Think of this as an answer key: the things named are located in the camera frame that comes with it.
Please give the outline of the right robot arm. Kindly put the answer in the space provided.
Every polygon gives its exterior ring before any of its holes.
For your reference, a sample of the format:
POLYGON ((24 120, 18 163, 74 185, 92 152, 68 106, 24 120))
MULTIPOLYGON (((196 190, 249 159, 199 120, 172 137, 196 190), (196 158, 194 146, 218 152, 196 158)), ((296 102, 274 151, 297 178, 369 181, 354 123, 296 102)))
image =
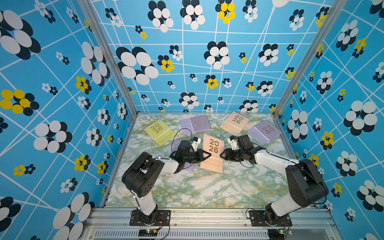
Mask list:
POLYGON ((291 212, 318 204, 325 199, 329 189, 318 172, 317 167, 308 159, 301 161, 287 159, 269 152, 264 147, 254 146, 248 135, 231 136, 230 148, 220 157, 227 161, 249 161, 254 165, 270 168, 287 178, 289 192, 266 206, 266 222, 274 226, 291 212))

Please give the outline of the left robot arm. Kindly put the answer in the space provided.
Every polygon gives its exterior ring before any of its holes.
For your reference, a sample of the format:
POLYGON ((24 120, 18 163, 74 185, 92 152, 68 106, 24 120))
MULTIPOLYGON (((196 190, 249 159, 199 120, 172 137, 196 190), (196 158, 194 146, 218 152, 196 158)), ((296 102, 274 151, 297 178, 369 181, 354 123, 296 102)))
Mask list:
POLYGON ((124 172, 122 183, 134 195, 141 223, 152 225, 161 219, 158 216, 158 205, 152 195, 152 188, 160 174, 177 174, 186 164, 197 164, 212 156, 211 153, 198 148, 200 141, 198 138, 194 138, 192 142, 181 141, 177 150, 168 158, 154 157, 143 152, 124 172))

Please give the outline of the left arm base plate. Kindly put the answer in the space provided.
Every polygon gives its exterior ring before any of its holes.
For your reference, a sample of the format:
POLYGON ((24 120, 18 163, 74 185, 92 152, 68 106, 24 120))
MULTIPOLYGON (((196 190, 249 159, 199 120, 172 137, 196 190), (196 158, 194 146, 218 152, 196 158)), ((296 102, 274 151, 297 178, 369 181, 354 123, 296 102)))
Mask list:
POLYGON ((130 226, 144 227, 144 226, 169 226, 171 220, 170 210, 155 210, 149 216, 145 215, 138 209, 131 211, 130 226))

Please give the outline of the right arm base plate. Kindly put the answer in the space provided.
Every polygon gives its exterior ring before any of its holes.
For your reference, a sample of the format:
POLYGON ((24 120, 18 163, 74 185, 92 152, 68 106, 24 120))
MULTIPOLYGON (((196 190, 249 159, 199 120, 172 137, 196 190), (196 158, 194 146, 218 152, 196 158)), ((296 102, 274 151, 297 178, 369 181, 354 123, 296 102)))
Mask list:
POLYGON ((291 227, 292 220, 289 215, 274 216, 265 210, 247 210, 246 217, 251 221, 253 227, 291 227))

